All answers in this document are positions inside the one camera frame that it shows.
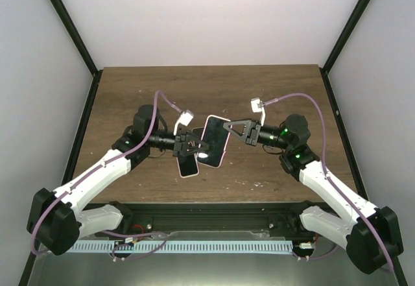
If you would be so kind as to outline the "teal blue phone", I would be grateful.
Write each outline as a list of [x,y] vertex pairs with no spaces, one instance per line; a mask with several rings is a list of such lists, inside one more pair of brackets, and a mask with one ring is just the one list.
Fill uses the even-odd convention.
[[202,136],[203,131],[204,131],[204,128],[203,127],[198,127],[198,128],[192,129],[192,133],[194,133],[198,137],[201,137]]

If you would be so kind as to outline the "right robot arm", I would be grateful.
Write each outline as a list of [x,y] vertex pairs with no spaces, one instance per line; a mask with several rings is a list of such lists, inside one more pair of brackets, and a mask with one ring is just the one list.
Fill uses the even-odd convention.
[[310,206],[288,219],[292,234],[323,235],[343,248],[350,261],[363,273],[371,274],[403,253],[403,241],[395,212],[378,208],[339,180],[322,158],[308,146],[311,133],[307,120],[292,114],[279,126],[245,119],[228,121],[224,129],[247,145],[269,145],[281,149],[284,171],[314,191],[334,212]]

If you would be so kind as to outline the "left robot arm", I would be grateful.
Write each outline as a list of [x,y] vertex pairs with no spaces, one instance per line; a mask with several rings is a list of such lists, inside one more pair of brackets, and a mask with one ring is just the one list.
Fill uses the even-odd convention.
[[87,205],[112,182],[128,174],[149,157],[151,149],[171,150],[178,160],[194,159],[208,149],[186,126],[194,115],[181,111],[172,132],[160,130],[164,122],[160,111],[151,104],[139,107],[132,125],[111,149],[88,170],[53,191],[39,190],[32,200],[27,231],[31,234],[30,249],[35,255],[46,251],[59,256],[80,238],[108,231],[114,237],[128,237],[132,231],[132,211],[119,202],[87,209]]

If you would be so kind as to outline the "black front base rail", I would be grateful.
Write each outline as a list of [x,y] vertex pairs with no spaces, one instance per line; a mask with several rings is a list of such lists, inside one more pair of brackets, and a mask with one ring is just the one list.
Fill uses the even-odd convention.
[[300,224],[300,214],[311,206],[327,209],[323,203],[114,203],[126,217],[114,232],[265,232],[287,239],[312,236]]

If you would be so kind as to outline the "black right frame post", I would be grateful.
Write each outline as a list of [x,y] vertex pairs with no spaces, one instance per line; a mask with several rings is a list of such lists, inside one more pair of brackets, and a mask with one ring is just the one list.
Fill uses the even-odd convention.
[[371,0],[358,0],[356,2],[346,24],[344,25],[331,52],[329,53],[329,56],[327,57],[327,60],[324,63],[324,66],[320,68],[320,72],[322,75],[328,75],[329,72],[332,70],[333,66],[335,65],[335,62],[340,56],[343,48],[348,42],[359,20],[361,19],[362,15],[364,14],[368,5],[370,4],[370,1]]

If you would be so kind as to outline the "black frame post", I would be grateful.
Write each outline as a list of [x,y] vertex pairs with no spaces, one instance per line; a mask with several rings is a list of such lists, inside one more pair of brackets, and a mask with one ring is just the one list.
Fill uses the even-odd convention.
[[359,20],[361,19],[362,15],[364,14],[368,5],[370,4],[370,1],[371,0],[358,0],[356,2],[346,24],[344,25],[331,52],[329,53],[329,56],[327,57],[327,60],[324,63],[324,66],[320,68],[320,72],[322,75],[328,75],[329,72],[332,70],[333,66],[335,65],[335,62],[340,56],[343,48],[348,42]]
[[64,28],[66,29],[69,37],[71,38],[73,44],[75,45],[79,55],[81,56],[82,60],[84,61],[88,71],[91,73],[93,77],[97,76],[99,70],[95,65],[80,33],[77,30],[76,25],[74,24],[67,8],[64,5],[62,0],[49,0],[58,14],[60,21],[62,22]]

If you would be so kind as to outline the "black left frame post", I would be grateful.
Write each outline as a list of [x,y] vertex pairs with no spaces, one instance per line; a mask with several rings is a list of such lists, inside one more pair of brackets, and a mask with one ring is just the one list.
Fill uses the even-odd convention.
[[93,77],[97,76],[99,70],[95,65],[80,33],[77,30],[76,25],[74,24],[67,8],[64,5],[62,0],[49,0],[58,14],[60,21],[62,22],[64,28],[66,29],[69,37],[71,38],[73,44],[75,45],[79,55],[81,56],[82,60],[84,61],[88,71],[91,73]]

